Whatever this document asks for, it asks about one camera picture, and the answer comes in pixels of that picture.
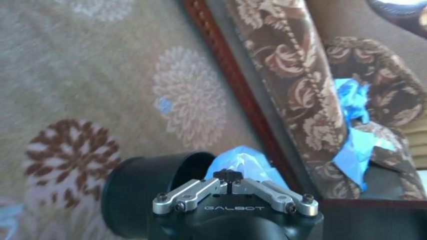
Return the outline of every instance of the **blue plastic bag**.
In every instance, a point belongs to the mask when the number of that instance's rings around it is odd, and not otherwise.
[[[394,144],[378,138],[371,132],[363,132],[352,127],[351,121],[360,119],[363,124],[370,122],[368,103],[370,86],[360,86],[351,78],[335,80],[339,104],[348,128],[347,141],[332,161],[346,176],[359,185],[362,191],[367,190],[363,182],[368,170],[374,147],[395,151]]]
[[[211,179],[214,172],[223,169],[242,172],[244,178],[251,178],[260,182],[272,181],[283,188],[290,189],[280,173],[271,167],[266,155],[247,146],[238,146],[215,158],[204,179]]]

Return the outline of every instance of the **silver metal bracket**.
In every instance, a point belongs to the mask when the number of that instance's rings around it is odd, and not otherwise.
[[[242,181],[235,181],[232,183],[232,193],[256,195],[270,203],[271,208],[278,212],[290,214],[296,211],[296,204],[292,198],[287,194],[276,192],[254,179],[246,178]]]
[[[198,203],[210,195],[227,192],[227,183],[218,178],[207,181],[190,180],[184,185],[152,200],[152,212],[158,215],[168,214],[174,209],[188,212],[198,208]]]
[[[152,212],[164,215],[172,210],[178,212],[192,211],[210,194],[226,193],[227,182],[222,182],[218,178],[206,181],[192,179],[170,193],[159,194],[152,200]],[[302,215],[314,217],[319,212],[319,203],[311,195],[302,196],[272,181],[258,182],[251,178],[235,181],[232,194],[254,194],[271,205],[275,211],[286,214],[298,211]]]

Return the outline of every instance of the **wooden trim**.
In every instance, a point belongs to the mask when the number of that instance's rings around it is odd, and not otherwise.
[[[382,199],[322,199],[320,208],[427,209],[427,201]]]
[[[272,160],[274,166],[276,167],[282,176],[284,176],[288,187],[300,193],[303,188],[298,181],[296,174],[291,168],[286,154],[280,150],[279,142],[275,138],[267,118],[252,94],[246,77],[242,74],[236,59],[228,47],[222,31],[216,25],[210,8],[204,0],[182,0],[182,2],[190,18],[200,31],[206,44],[224,74],[226,80],[234,91],[235,97],[258,134],[263,144],[264,153]]]

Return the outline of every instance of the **floral carpet pattern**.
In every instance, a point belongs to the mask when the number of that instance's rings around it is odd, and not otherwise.
[[[0,239],[119,240],[121,161],[262,149],[178,1],[4,0],[0,29]]]

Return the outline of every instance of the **sofa armrest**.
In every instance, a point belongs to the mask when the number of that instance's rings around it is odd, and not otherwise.
[[[399,56],[379,42],[336,37],[324,44],[334,78],[370,84],[371,120],[399,127],[422,116],[426,91]]]
[[[306,2],[226,0],[226,5],[320,194],[358,198],[360,189],[331,162],[348,133]]]

